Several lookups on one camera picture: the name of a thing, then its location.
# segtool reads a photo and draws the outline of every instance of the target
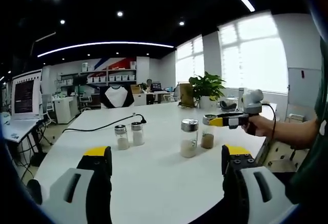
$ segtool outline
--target computer monitor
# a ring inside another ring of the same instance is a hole
[[[160,82],[152,82],[152,85],[150,86],[150,90],[152,92],[162,91],[161,83]]]
[[[12,80],[11,115],[13,119],[40,119],[42,70],[31,71]]]

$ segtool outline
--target human hand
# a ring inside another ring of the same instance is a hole
[[[242,126],[244,131],[247,133],[250,127],[250,123],[253,123],[256,126],[255,136],[263,137],[271,135],[271,131],[273,129],[273,121],[268,120],[260,115],[251,116],[249,118],[249,123],[247,125]]]

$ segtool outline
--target jar with brown contents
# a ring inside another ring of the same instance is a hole
[[[216,115],[204,115],[203,124],[206,125],[201,137],[200,146],[205,149],[211,149],[214,146],[214,127],[209,126],[210,120],[215,119]]]

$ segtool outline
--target green leaves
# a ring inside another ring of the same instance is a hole
[[[211,96],[211,99],[218,100],[224,94],[222,82],[225,82],[219,75],[212,75],[205,72],[204,77],[190,77],[189,83],[193,86],[194,97],[200,99],[202,96]]]

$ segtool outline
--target black ceiling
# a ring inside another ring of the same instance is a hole
[[[302,0],[249,0],[256,11],[306,13]],[[240,0],[15,0],[13,51],[29,65],[43,66],[104,56],[143,56],[162,58],[172,49],[154,46],[102,45],[69,49],[37,58],[38,54],[76,44],[108,41],[151,42],[178,46],[216,26],[249,14]],[[124,16],[118,18],[117,11]],[[179,21],[185,21],[184,27]],[[56,32],[52,37],[33,41]],[[6,58],[2,72],[11,67]]]

